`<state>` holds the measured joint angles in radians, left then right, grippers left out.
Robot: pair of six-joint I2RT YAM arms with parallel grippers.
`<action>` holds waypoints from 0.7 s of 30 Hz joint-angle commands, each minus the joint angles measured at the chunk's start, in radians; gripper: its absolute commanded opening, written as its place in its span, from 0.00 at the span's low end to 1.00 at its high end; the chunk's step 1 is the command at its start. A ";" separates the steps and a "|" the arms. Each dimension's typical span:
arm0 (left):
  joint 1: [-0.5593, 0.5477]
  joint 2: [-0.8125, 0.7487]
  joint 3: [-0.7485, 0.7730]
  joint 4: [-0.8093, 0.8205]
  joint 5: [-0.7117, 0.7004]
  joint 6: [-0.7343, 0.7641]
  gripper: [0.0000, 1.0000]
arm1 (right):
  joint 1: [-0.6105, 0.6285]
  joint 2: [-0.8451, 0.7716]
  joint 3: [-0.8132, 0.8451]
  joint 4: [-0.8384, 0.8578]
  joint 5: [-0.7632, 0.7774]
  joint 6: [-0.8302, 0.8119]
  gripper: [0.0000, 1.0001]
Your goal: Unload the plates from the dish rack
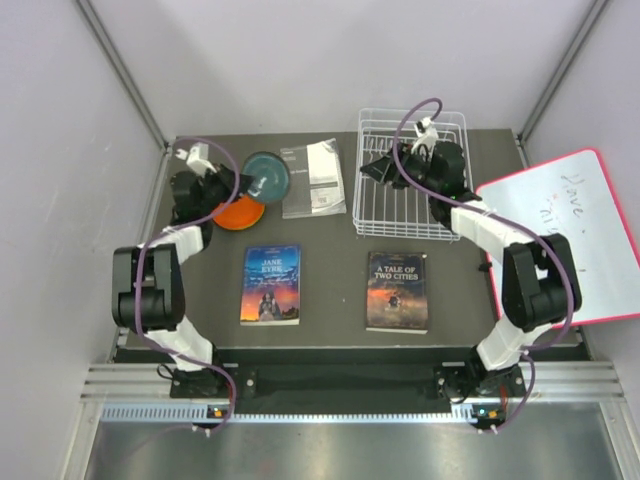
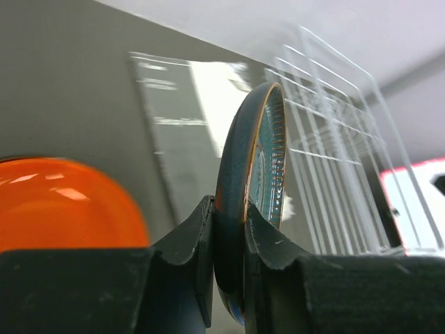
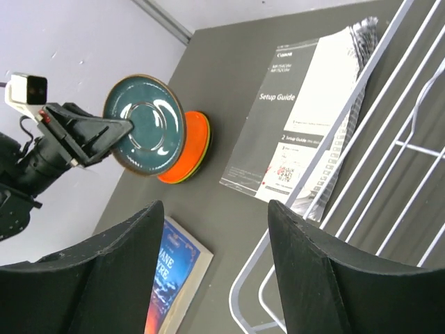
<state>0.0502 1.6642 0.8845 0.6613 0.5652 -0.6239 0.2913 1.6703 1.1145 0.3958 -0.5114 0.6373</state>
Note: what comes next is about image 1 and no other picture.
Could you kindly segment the black plate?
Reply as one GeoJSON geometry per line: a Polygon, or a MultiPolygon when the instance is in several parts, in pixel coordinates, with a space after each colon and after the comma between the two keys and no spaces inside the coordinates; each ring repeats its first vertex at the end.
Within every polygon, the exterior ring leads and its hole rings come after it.
{"type": "Polygon", "coordinates": [[[250,155],[244,163],[242,174],[264,178],[261,204],[282,201],[289,192],[291,179],[286,162],[275,153],[261,151],[250,155]]]}

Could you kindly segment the orange plate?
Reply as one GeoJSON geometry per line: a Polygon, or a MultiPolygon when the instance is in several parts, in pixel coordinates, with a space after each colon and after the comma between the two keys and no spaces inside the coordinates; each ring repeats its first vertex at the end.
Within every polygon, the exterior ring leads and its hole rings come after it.
{"type": "Polygon", "coordinates": [[[243,196],[229,205],[222,213],[214,210],[213,222],[229,231],[246,230],[254,226],[264,215],[266,207],[249,196],[243,196]]]}

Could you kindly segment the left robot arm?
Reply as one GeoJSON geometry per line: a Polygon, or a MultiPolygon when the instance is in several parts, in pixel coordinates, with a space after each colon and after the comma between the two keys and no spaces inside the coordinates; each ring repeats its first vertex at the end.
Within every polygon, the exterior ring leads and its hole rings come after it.
{"type": "Polygon", "coordinates": [[[216,347],[186,316],[181,266],[208,247],[210,215],[244,198],[249,175],[215,165],[202,173],[180,171],[170,180],[170,223],[149,244],[121,247],[113,255],[112,316],[170,355],[169,379],[183,396],[211,398],[229,388],[216,347]]]}

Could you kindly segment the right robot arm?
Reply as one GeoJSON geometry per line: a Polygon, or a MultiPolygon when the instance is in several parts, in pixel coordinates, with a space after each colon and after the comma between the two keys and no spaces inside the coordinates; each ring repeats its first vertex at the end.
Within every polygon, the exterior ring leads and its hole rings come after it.
{"type": "Polygon", "coordinates": [[[570,326],[582,296],[569,240],[561,234],[540,236],[490,212],[469,189],[465,170],[462,147],[450,141],[431,148],[396,142],[360,168],[377,183],[426,194],[436,222],[501,265],[503,314],[465,362],[464,392],[487,396],[529,352],[542,349],[541,335],[555,325],[570,326]]]}

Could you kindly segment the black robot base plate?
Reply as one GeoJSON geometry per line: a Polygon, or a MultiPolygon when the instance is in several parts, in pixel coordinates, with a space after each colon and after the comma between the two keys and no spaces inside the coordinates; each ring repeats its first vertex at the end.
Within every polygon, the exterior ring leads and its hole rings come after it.
{"type": "Polygon", "coordinates": [[[491,395],[504,374],[485,383],[467,375],[461,365],[440,366],[429,371],[416,365],[263,365],[232,368],[238,398],[264,398],[285,392],[408,390],[428,398],[460,399],[464,396],[491,395]]]}

